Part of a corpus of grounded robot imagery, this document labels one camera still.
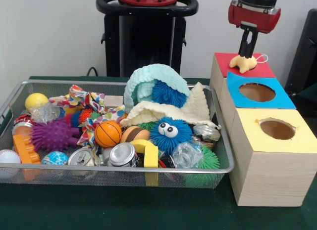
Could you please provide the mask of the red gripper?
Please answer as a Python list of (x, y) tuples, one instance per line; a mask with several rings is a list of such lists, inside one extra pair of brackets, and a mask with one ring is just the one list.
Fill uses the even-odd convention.
[[(239, 0), (232, 0), (228, 10), (228, 21), (237, 27), (256, 28), (249, 30), (244, 28), (239, 55), (251, 58), (258, 38), (258, 32), (268, 34), (277, 25), (281, 15), (281, 8), (259, 8), (246, 5)], [(252, 32), (251, 41), (248, 43), (249, 32)]]

